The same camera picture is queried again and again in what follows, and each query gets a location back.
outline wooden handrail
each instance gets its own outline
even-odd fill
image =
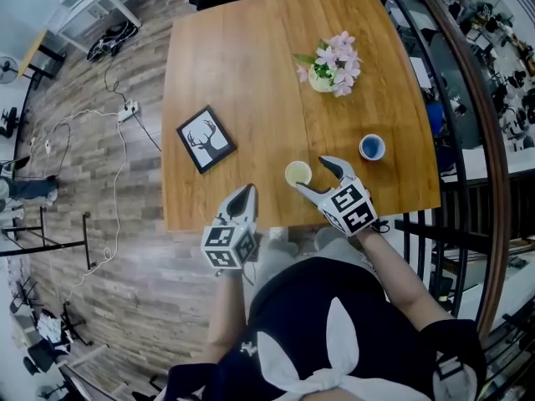
[[[511,235],[511,196],[505,146],[481,68],[477,65],[461,30],[439,0],[421,1],[443,32],[459,64],[476,113],[485,152],[487,178],[492,196],[492,249],[487,261],[485,285],[477,314],[477,329],[480,337],[485,338],[491,330],[502,295]]]

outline black shirt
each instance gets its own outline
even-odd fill
[[[257,294],[245,332],[219,364],[172,368],[165,401],[203,386],[201,398],[206,400],[272,400],[283,395],[262,377],[254,352],[259,331],[278,342],[302,380],[330,368],[325,331],[335,297],[351,317],[358,338],[359,362],[351,376],[401,383],[433,399],[432,376],[440,352],[445,354],[442,359],[458,357],[470,366],[481,388],[486,363],[473,321],[434,322],[418,332],[386,301],[382,286],[367,270],[315,257],[281,272]]]

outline white cup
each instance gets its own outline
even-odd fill
[[[385,155],[385,142],[378,135],[367,134],[360,141],[359,151],[362,157],[367,160],[379,160]]]
[[[292,187],[295,187],[297,182],[308,184],[312,179],[312,170],[306,162],[295,160],[286,167],[284,178]]]

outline fan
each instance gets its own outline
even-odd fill
[[[17,78],[17,63],[9,57],[0,58],[0,84],[10,84]]]

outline wooden floor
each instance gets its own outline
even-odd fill
[[[143,22],[113,62],[107,80],[140,103],[140,120],[160,142],[161,103],[172,19],[192,13],[187,0],[135,0],[130,5]],[[112,23],[114,18],[106,18]],[[103,31],[104,23],[88,32],[88,43]],[[116,112],[122,100],[106,92],[104,71],[110,59],[95,64],[71,51],[59,77],[43,81],[29,99],[29,125],[23,129],[19,156],[28,153],[29,141],[55,123],[83,109]],[[103,249],[115,251],[114,177],[124,159],[116,116],[80,115],[70,122],[69,149],[59,174],[59,198],[46,213],[48,237],[56,241],[82,238],[82,214],[88,220],[89,249],[93,261],[102,262]],[[133,399],[130,390],[153,394],[148,377],[164,373],[174,364],[199,353],[205,340],[215,278],[201,256],[199,233],[167,233],[162,220],[161,163],[156,147],[134,119],[121,126],[128,163],[117,179],[120,215],[119,250],[74,290],[71,308],[88,321],[80,333],[109,351],[83,370],[112,390],[121,382],[129,389],[122,399]],[[44,147],[20,175],[57,174],[67,145],[68,129],[59,126],[50,137],[49,161]],[[38,221],[38,206],[26,205],[24,223]],[[38,238],[23,237],[25,246]],[[32,276],[45,306],[59,313],[73,284],[87,272],[84,249],[33,254]],[[75,352],[84,350],[77,344]]]

